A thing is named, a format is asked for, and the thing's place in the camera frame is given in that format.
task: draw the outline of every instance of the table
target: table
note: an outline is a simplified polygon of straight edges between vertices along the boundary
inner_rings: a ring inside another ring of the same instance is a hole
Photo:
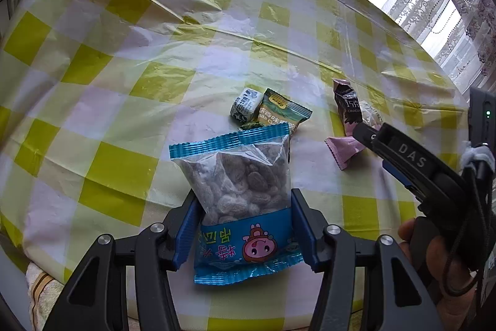
[[[367,0],[23,0],[0,71],[2,231],[61,282],[99,234],[137,234],[182,203],[168,145],[236,130],[245,86],[313,110],[292,138],[292,185],[355,236],[396,236],[418,211],[369,151],[338,169],[333,78],[454,168],[467,139],[455,86]],[[194,285],[191,260],[170,275],[196,330],[304,327],[320,281],[304,263],[224,287]],[[356,308],[362,289],[359,272]],[[128,299],[136,315],[132,287]]]

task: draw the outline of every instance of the blue packaging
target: blue packaging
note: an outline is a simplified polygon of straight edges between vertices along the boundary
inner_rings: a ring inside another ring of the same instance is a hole
[[[205,216],[195,283],[228,285],[302,261],[293,239],[289,125],[169,146]]]

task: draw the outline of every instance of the silver screw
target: silver screw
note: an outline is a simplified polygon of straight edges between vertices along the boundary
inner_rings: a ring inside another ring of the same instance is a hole
[[[329,226],[326,227],[325,230],[329,234],[339,234],[339,233],[341,233],[341,228],[339,226],[336,226],[336,225],[329,225]]]
[[[98,244],[108,244],[110,243],[111,238],[108,234],[102,234],[100,237],[98,237]]]
[[[391,244],[393,244],[393,241],[393,237],[388,236],[387,234],[385,234],[384,236],[380,236],[380,242],[385,246],[390,246]]]
[[[150,230],[153,233],[163,232],[164,229],[165,229],[165,226],[162,223],[154,223],[153,225],[150,226]]]

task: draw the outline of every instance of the chocolate wrapper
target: chocolate wrapper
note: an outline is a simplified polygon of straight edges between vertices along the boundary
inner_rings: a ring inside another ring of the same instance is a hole
[[[350,82],[343,79],[333,80],[334,100],[338,105],[338,113],[344,125],[346,136],[353,134],[353,128],[362,122],[360,104],[356,91]]]
[[[288,123],[290,135],[293,135],[298,125],[311,115],[311,110],[286,99],[272,89],[267,89],[260,104],[259,116],[255,121],[242,125],[240,129],[256,127],[256,123],[262,126]]]

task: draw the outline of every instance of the lace curtain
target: lace curtain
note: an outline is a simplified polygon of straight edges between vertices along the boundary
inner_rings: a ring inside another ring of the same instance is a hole
[[[424,47],[466,99],[473,85],[496,90],[493,0],[388,0],[383,11]]]

